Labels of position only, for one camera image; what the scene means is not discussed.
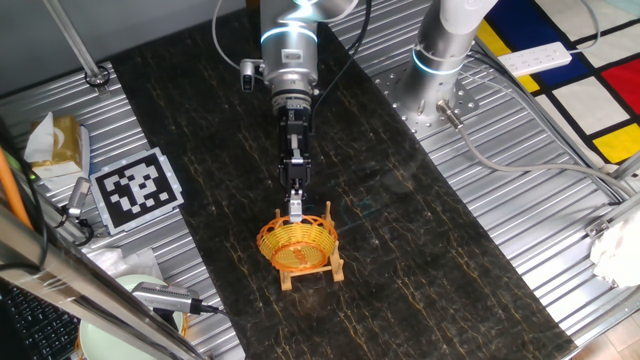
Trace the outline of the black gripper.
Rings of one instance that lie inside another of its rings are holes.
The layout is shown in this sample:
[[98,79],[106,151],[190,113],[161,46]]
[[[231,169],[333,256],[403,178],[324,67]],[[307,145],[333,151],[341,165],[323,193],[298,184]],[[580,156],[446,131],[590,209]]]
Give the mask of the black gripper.
[[277,109],[277,119],[281,159],[278,164],[279,181],[289,191],[289,220],[300,223],[303,220],[305,186],[310,176],[307,161],[310,160],[311,109],[300,102],[289,102]]

